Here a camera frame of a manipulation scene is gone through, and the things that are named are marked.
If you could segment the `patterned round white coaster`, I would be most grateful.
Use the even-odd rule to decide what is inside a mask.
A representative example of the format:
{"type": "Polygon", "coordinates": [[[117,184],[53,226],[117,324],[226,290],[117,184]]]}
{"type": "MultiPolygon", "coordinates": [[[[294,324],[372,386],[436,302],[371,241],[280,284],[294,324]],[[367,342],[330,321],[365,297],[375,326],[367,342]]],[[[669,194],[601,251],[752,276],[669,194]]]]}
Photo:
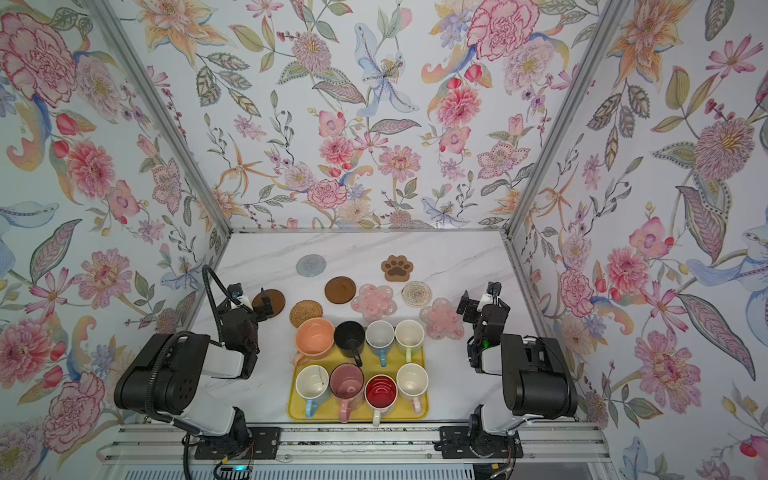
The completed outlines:
{"type": "Polygon", "coordinates": [[[405,284],[401,290],[403,302],[412,308],[423,308],[431,304],[432,291],[430,287],[421,281],[411,281],[405,284]]]}

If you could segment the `grey round coaster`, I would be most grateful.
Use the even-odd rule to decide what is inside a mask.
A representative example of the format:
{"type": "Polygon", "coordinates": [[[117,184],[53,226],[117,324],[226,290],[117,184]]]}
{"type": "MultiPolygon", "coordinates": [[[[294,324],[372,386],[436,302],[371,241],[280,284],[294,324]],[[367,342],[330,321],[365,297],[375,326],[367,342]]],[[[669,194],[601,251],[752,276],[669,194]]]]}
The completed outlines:
{"type": "Polygon", "coordinates": [[[327,266],[326,259],[319,254],[308,254],[296,263],[296,271],[303,277],[316,277],[322,274],[327,266]]]}

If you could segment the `brown paw coaster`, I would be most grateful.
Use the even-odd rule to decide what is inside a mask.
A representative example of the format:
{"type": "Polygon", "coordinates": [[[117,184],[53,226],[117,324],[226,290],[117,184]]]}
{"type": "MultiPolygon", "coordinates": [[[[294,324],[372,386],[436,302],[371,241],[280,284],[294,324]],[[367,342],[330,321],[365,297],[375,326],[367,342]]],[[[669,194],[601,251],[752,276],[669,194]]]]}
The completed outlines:
{"type": "Polygon", "coordinates": [[[390,255],[381,263],[381,270],[388,282],[407,282],[413,272],[414,265],[404,255],[390,255]]]}

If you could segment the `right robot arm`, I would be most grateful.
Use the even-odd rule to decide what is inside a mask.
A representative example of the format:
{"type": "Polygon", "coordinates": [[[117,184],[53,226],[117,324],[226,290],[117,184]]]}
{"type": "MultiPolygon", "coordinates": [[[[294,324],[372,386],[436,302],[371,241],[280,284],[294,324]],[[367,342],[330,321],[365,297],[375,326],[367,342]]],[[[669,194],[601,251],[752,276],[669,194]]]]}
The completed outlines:
{"type": "Polygon", "coordinates": [[[435,450],[444,459],[506,460],[523,457],[520,431],[536,422],[574,417],[576,388],[555,338],[505,331],[511,307],[491,282],[478,299],[464,292],[456,307],[470,327],[464,364],[442,367],[441,390],[467,419],[439,429],[435,450]]]}

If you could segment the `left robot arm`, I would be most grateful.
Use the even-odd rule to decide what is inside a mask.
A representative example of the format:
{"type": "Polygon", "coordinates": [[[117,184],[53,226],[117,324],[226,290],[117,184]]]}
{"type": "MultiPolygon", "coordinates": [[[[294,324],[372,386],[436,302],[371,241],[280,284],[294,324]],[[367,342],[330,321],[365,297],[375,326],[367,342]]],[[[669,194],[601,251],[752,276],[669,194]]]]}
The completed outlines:
{"type": "Polygon", "coordinates": [[[279,431],[247,425],[245,413],[200,387],[203,377],[247,380],[260,348],[258,324],[281,311],[267,290],[250,309],[224,301],[216,307],[222,339],[180,331],[155,334],[119,378],[116,406],[170,424],[198,439],[199,459],[245,453],[269,458],[279,431]]]}

